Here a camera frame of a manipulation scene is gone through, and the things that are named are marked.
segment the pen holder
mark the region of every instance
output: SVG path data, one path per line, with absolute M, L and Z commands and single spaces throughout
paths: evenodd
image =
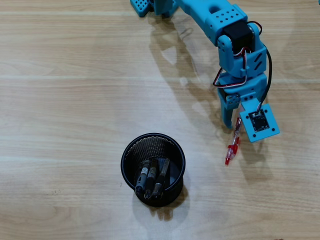
M 142 163 L 152 158 L 158 159 L 158 173 L 165 159 L 170 159 L 163 195 L 157 200 L 146 200 L 143 195 L 137 195 L 137 197 L 149 206 L 163 207 L 172 203 L 184 186 L 186 159 L 175 140 L 161 133 L 148 133 L 137 137 L 126 147 L 122 155 L 121 173 L 128 186 L 135 190 Z

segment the black wire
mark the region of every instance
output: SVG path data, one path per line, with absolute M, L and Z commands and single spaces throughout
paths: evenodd
M 262 103 L 266 100 L 267 94 L 269 92 L 270 86 L 271 86 L 271 81 L 272 81 L 272 59 L 271 59 L 271 55 L 270 52 L 268 50 L 268 48 L 266 49 L 266 54 L 268 56 L 268 61 L 269 61 L 269 76 L 268 76 L 268 83 L 266 85 L 266 88 L 264 90 L 264 93 L 261 97 L 261 102 L 259 104 L 259 108 L 257 109 L 257 112 L 260 111 Z
M 262 25 L 260 23 L 258 23 L 257 21 L 248 21 L 247 24 L 257 24 L 260 28 L 259 35 L 262 34 Z

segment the wooden table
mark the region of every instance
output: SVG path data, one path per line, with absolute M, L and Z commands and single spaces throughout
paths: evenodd
M 212 81 L 218 50 L 179 9 L 129 0 L 1 0 L 1 240 L 320 239 L 320 6 L 233 0 L 263 25 L 267 101 L 281 135 L 231 137 Z M 121 175 L 139 135 L 174 138 L 183 193 L 150 208 Z

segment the robotic arm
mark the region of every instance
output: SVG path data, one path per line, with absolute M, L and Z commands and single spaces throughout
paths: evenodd
M 280 133 L 269 104 L 262 105 L 271 84 L 272 61 L 260 40 L 262 30 L 227 0 L 130 0 L 140 17 L 154 9 L 171 16 L 180 6 L 218 47 L 221 67 L 213 85 L 218 89 L 224 124 L 232 128 L 234 109 L 241 103 L 243 125 L 251 142 Z M 269 80 L 265 71 L 269 59 Z

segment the pen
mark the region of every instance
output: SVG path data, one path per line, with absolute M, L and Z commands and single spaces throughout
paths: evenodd
M 150 160 L 144 161 L 143 168 L 141 170 L 138 181 L 136 182 L 136 185 L 135 185 L 135 194 L 136 195 L 142 194 L 145 190 L 145 185 L 146 185 L 146 181 L 147 181 L 147 174 L 148 174 L 149 168 L 150 168 Z
M 150 167 L 148 177 L 146 179 L 145 193 L 144 193 L 144 198 L 147 200 L 150 198 L 155 186 L 155 181 L 157 176 L 157 163 L 158 163 L 158 160 L 156 158 L 153 158 L 151 160 L 151 167 Z
M 240 130 L 242 127 L 242 119 L 238 117 L 235 124 L 235 130 L 233 133 L 233 138 L 231 144 L 228 146 L 228 152 L 225 156 L 225 165 L 229 165 L 230 161 L 234 159 L 237 154 L 238 147 L 240 145 Z
M 165 179 L 166 179 L 166 174 L 167 174 L 167 170 L 170 164 L 170 159 L 167 158 L 163 164 L 162 170 L 158 176 L 158 178 L 156 179 L 155 185 L 154 185 L 154 189 L 153 189 L 153 193 L 151 195 L 151 197 L 154 200 L 160 199 L 163 193 L 163 188 L 165 185 Z

